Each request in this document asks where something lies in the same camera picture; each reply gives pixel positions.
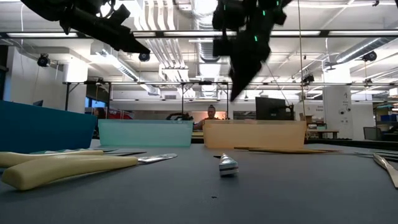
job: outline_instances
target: ceiling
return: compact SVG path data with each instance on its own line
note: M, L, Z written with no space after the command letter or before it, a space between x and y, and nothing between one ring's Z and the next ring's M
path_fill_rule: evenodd
M215 0L200 0L202 4ZM181 6L187 6L189 0L177 1ZM299 29L385 29L389 24L398 20L398 9L394 1L381 1L377 7L372 7L373 0L301 0L300 9L298 2L293 1L285 8L287 20L283 27L276 26L274 29L299 30ZM193 30L194 19L188 16L189 11L174 10L174 24L178 30ZM33 13L27 7L22 7L20 2L1 2L0 1L0 32L60 32L62 31L57 22L49 22ZM134 18L128 18L124 22L125 26L136 30ZM264 64L254 82L291 82L291 76L297 75L300 78L299 71L302 67L314 62L318 57L330 54L336 55L344 52L355 44L361 42L361 38L273 38L269 45L272 49L272 55L267 64ZM129 79L115 69L114 66L104 62L101 56L92 53L92 46L97 40L25 40L24 47L68 47L78 52L90 61L89 76L103 77L105 80L114 82L129 81ZM189 68L188 76L192 80L198 78L200 74L200 59L198 57L197 44L192 40L179 39L180 51L183 55L186 66ZM375 52L378 54L375 62L368 62L364 69L363 61L349 62L352 81L362 81L365 77L385 72L390 69L396 69L398 65L396 54L398 51L398 41L393 40ZM154 54L148 62L140 62L138 54L118 53L118 57L124 60L132 69L140 74L140 77L153 82L162 81L159 76L159 61ZM229 60L222 58L220 64L220 77L228 80ZM315 62L318 66L310 71L315 76L316 81L322 81L321 63ZM386 75L378 82L394 82L398 76ZM124 89L139 90L139 87L123 87Z

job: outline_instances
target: gray table surface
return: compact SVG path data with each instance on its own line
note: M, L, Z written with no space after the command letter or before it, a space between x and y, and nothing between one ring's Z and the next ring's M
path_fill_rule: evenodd
M313 144L312 149L365 149ZM178 157L81 175L27 192L0 183L0 223L396 223L398 190L372 159L228 151L239 175L221 178L220 150L145 149Z

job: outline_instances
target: person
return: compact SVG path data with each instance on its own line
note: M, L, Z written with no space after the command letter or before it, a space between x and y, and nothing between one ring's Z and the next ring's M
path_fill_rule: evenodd
M205 124L205 121L207 119L218 119L216 118L216 108L213 105L210 105L209 108L207 108L207 115L208 117L201 120L199 123L195 124L193 126L194 130L203 130L203 125Z
M105 109L104 108L95 108L94 109L94 116L97 117L97 122L95 124L95 132L94 132L94 136L99 136L100 135L100 129L98 128L98 120L99 119L106 119L106 113L105 113Z

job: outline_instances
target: butter knife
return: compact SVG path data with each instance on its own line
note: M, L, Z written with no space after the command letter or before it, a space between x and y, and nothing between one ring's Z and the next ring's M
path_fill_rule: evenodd
M373 159L377 162L377 164L379 164L381 167L385 168L385 170L388 171L388 174L390 175L391 180L394 183L394 187L398 189L398 170L393 168L393 166L388 163L385 158L375 153L373 154Z

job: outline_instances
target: teal plastic bin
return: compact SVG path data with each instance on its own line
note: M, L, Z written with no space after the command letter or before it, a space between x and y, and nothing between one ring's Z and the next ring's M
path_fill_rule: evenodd
M192 121L100 119L102 146L190 147Z

